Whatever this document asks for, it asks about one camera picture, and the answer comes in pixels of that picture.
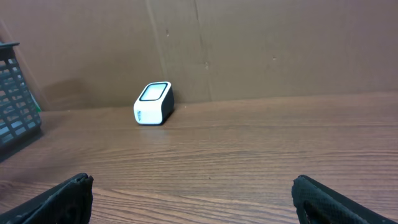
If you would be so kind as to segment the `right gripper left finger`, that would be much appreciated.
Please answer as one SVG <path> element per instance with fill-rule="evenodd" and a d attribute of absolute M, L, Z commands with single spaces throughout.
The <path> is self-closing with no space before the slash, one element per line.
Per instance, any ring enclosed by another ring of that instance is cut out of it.
<path fill-rule="evenodd" d="M 5 224 L 88 224 L 94 178 L 79 173 L 29 201 L 1 214 Z"/>

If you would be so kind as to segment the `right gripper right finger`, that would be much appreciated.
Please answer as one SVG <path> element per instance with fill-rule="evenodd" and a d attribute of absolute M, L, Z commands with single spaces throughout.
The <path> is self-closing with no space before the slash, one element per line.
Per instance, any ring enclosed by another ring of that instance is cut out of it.
<path fill-rule="evenodd" d="M 294 179 L 292 198 L 300 224 L 397 224 L 306 175 Z"/>

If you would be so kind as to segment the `white barcode scanner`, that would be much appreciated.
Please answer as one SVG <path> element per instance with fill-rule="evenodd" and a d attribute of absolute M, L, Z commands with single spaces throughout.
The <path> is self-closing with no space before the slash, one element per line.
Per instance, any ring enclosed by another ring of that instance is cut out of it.
<path fill-rule="evenodd" d="M 134 117 L 140 125 L 161 125 L 174 111 L 175 99 L 170 82 L 148 84 L 134 103 Z"/>

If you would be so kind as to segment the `grey plastic mesh basket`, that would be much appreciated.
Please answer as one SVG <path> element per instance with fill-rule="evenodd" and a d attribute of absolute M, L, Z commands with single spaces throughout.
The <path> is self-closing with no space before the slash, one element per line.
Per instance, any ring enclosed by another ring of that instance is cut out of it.
<path fill-rule="evenodd" d="M 27 86 L 14 47 L 1 44 L 1 149 L 38 131 L 42 124 L 37 105 Z"/>

